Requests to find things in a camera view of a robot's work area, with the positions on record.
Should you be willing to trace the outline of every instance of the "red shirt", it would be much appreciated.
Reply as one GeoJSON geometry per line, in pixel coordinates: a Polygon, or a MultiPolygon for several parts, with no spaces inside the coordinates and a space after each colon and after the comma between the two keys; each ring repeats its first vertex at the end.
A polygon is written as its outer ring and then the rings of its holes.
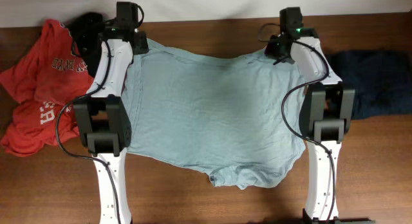
{"type": "MultiPolygon", "coordinates": [[[[29,53],[0,74],[0,83],[20,103],[0,141],[7,152],[28,156],[44,144],[57,145],[55,117],[93,82],[84,61],[71,54],[71,42],[69,30],[48,19],[29,53]]],[[[62,141],[79,135],[71,108],[62,116],[59,130],[62,141]]]]}

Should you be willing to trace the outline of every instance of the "wooden table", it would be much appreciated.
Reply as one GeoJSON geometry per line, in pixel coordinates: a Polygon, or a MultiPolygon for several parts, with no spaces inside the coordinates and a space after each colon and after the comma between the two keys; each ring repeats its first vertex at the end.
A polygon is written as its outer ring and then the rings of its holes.
{"type": "MultiPolygon", "coordinates": [[[[412,50],[412,15],[305,17],[323,50],[412,50]]],[[[278,19],[147,23],[142,30],[166,46],[214,57],[235,57],[263,48],[259,27],[278,19]]],[[[0,68],[30,48],[40,28],[0,29],[0,68]]],[[[0,89],[0,136],[17,106],[0,89]]],[[[341,218],[379,223],[412,220],[412,116],[353,121],[337,166],[341,218]]],[[[78,138],[70,151],[86,153],[78,138]]],[[[246,223],[301,217],[308,192],[308,155],[273,189],[214,188],[205,174],[129,154],[127,200],[135,223],[246,223]]],[[[0,223],[98,223],[100,202],[93,163],[66,156],[58,147],[18,158],[0,151],[0,223]]]]}

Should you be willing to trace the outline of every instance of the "wood grain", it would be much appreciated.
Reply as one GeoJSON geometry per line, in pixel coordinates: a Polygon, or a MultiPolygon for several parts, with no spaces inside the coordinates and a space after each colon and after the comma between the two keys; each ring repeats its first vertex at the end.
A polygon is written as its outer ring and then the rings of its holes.
{"type": "MultiPolygon", "coordinates": [[[[349,49],[411,51],[411,14],[305,17],[317,28],[325,52],[349,49]]],[[[215,57],[235,57],[264,47],[258,28],[277,19],[147,23],[148,37],[215,57]]],[[[0,29],[0,68],[15,64],[40,28],[0,29]]],[[[17,105],[0,89],[0,135],[17,105]]],[[[353,121],[337,166],[341,218],[379,223],[412,219],[412,116],[353,121]]],[[[78,138],[68,149],[86,154],[78,138]]],[[[298,218],[308,191],[304,152],[273,189],[214,188],[205,174],[129,154],[127,199],[134,223],[246,223],[298,218]]],[[[100,202],[93,163],[66,156],[58,147],[18,158],[0,151],[0,223],[98,223],[100,202]]]]}

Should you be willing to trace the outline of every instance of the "white background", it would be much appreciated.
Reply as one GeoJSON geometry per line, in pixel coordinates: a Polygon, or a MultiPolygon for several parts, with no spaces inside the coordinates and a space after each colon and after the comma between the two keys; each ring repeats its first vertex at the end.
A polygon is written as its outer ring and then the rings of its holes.
{"type": "Polygon", "coordinates": [[[303,15],[408,12],[412,0],[0,0],[0,27],[38,26],[46,18],[67,21],[84,12],[115,16],[116,1],[140,4],[149,21],[278,17],[288,6],[303,15]]]}

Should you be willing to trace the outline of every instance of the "light blue cloth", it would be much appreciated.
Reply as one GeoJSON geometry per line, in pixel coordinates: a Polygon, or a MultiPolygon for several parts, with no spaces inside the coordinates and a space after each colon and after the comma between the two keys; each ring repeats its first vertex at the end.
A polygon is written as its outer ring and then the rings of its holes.
{"type": "MultiPolygon", "coordinates": [[[[273,66],[263,50],[217,59],[148,43],[122,95],[128,152],[207,173],[213,186],[276,186],[304,151],[281,117],[284,95],[303,83],[297,66],[273,66]]],[[[302,101],[298,91],[285,106],[295,130],[302,101]]]]}

